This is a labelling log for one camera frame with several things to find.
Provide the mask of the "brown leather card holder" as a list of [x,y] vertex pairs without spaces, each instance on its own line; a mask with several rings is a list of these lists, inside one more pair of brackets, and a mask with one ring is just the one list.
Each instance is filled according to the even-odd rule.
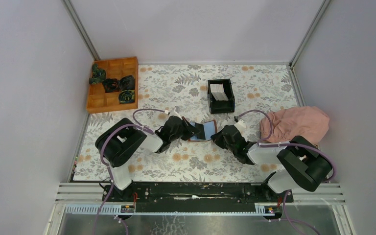
[[211,141],[212,135],[215,135],[217,133],[216,120],[211,120],[208,122],[204,122],[202,124],[190,122],[190,125],[199,130],[199,132],[194,134],[191,138],[189,138],[189,141]]

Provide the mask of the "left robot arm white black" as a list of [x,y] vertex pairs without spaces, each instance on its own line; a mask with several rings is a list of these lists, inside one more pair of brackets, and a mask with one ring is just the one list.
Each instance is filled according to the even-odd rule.
[[197,134],[203,134],[201,124],[191,124],[186,118],[172,115],[163,126],[152,131],[147,127],[134,124],[123,118],[113,127],[101,134],[95,141],[101,162],[108,167],[113,182],[114,196],[127,201],[132,196],[132,177],[128,170],[128,161],[142,148],[152,153],[162,153],[178,139],[187,141]]

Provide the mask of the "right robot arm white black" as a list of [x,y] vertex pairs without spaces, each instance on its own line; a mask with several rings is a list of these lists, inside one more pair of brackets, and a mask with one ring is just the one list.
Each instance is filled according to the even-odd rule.
[[231,151],[242,164],[283,166],[283,171],[272,173],[264,180],[266,185],[261,188],[261,195],[269,202],[289,189],[314,192],[333,170],[327,157],[302,136],[277,144],[251,142],[241,135],[237,125],[227,125],[212,135],[211,140],[220,148]]

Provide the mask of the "black card box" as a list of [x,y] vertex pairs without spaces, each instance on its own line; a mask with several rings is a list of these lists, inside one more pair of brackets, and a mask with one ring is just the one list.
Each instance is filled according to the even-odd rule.
[[211,114],[233,113],[235,96],[230,79],[208,80],[207,96]]

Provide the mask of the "stack of credit cards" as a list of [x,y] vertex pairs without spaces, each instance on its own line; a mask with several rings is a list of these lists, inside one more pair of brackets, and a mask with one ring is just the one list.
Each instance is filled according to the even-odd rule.
[[210,92],[217,101],[228,101],[223,84],[210,84]]

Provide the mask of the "pink crumpled cloth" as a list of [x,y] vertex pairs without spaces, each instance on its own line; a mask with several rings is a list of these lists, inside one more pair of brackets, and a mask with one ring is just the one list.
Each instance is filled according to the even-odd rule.
[[267,142],[290,141],[302,136],[318,144],[329,130],[329,116],[316,106],[292,107],[269,112],[259,123],[260,135]]

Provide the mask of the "green black rolled sock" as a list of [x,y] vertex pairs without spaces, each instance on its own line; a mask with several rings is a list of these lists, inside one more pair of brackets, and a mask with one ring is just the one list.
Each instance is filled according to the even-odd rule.
[[135,102],[135,90],[120,91],[118,95],[120,104],[129,104]]

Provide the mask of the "black rolled sock right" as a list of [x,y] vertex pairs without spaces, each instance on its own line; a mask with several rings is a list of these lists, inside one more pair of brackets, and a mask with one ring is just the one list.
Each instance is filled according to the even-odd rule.
[[133,75],[125,76],[118,83],[119,90],[120,91],[134,90],[136,86],[135,83],[136,83],[136,80]]

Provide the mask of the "orange wooden compartment tray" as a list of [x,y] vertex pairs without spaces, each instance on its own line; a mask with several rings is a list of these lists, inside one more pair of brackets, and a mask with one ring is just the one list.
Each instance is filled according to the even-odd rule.
[[94,61],[87,98],[88,113],[136,109],[138,71],[136,56]]

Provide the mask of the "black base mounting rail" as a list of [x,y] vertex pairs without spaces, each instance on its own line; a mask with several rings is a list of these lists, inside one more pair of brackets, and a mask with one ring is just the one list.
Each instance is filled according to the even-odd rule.
[[267,184],[132,182],[126,189],[102,187],[102,200],[124,203],[123,212],[278,214],[292,192],[274,192]]

